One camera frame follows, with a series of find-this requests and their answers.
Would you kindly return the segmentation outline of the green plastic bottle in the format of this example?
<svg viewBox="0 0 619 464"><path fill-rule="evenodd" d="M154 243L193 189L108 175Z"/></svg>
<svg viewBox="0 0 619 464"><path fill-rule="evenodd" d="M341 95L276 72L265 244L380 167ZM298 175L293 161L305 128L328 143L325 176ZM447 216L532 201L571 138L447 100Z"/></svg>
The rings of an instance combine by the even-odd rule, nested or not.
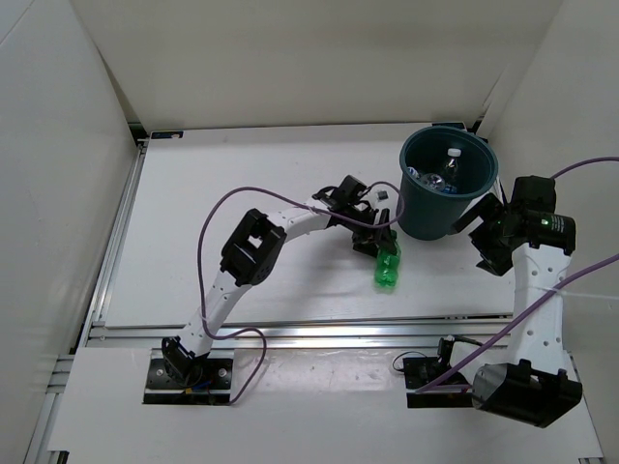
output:
<svg viewBox="0 0 619 464"><path fill-rule="evenodd" d="M374 285L381 291L393 292L398 284L401 248L398 243L398 233L391 232L392 248L381 246L378 249L373 274Z"/></svg>

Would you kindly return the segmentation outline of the clear bottle blue label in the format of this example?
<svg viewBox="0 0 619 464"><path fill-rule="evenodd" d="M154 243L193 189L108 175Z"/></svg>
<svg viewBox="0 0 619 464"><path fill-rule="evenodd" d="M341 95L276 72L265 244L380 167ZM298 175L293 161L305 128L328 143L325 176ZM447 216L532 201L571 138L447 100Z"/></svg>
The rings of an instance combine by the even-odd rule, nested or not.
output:
<svg viewBox="0 0 619 464"><path fill-rule="evenodd" d="M415 169L413 166L408 166L407 170L409 174L415 179L420 179L422 177L421 173L417 169Z"/></svg>
<svg viewBox="0 0 619 464"><path fill-rule="evenodd" d="M448 193L458 193L460 189L460 157L461 150L459 148L449 148L442 165L441 176L445 181L445 189Z"/></svg>

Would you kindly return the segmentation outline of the clear unlabeled plastic bottle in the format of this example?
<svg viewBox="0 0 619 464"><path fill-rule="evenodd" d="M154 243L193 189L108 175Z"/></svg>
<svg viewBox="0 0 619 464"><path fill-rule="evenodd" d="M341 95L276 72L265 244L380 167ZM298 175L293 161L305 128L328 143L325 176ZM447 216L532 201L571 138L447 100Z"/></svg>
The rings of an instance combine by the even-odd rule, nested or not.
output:
<svg viewBox="0 0 619 464"><path fill-rule="evenodd" d="M445 186L445 180L436 173L426 173L420 178L420 182L422 185L429 189L434 189L436 191L442 191Z"/></svg>

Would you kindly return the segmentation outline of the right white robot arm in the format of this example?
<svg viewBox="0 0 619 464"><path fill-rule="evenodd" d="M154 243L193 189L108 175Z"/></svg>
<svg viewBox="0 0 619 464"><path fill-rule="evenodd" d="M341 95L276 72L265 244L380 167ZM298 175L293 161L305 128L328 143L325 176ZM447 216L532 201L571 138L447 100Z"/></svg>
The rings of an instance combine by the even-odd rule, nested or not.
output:
<svg viewBox="0 0 619 464"><path fill-rule="evenodd" d="M486 194L458 219L482 257L479 268L502 276L515 272L513 327L508 346L450 335L439 342L434 374L445 386L462 380L471 387L473 406L485 412L546 428L582 398L581 384L569 377L562 341L563 300L553 287L566 277L575 251L575 221L554 212L550 194L504 204Z"/></svg>

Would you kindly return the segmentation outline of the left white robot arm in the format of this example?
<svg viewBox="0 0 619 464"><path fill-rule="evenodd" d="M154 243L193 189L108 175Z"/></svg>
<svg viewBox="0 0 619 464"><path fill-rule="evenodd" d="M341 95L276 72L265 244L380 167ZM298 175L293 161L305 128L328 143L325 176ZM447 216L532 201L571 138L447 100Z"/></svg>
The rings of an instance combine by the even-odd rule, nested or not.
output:
<svg viewBox="0 0 619 464"><path fill-rule="evenodd" d="M221 249L221 261L211 286L203 273L203 250L207 230L198 236L196 270L199 307L176 335L162 340L162 358L167 375L184 388L193 388L207 377L207 362L219 330L234 306L274 270L283 247L312 232L342 226L352 234L356 251L374 257L379 250L395 251L391 229L404 213L405 201L397 197L396 208L378 209L368 200L371 188L348 175L337 187L327 186L304 202L255 187L253 192L285 203L283 210L264 213L249 209Z"/></svg>

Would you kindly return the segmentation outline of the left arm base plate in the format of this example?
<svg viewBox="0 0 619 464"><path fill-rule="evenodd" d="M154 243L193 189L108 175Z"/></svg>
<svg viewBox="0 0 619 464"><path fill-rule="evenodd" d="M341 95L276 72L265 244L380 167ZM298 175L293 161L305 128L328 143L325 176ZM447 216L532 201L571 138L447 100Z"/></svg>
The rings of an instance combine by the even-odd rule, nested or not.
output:
<svg viewBox="0 0 619 464"><path fill-rule="evenodd" d="M224 406L231 396L234 355L210 356L186 380L175 380L160 352L149 360L142 403L145 405Z"/></svg>

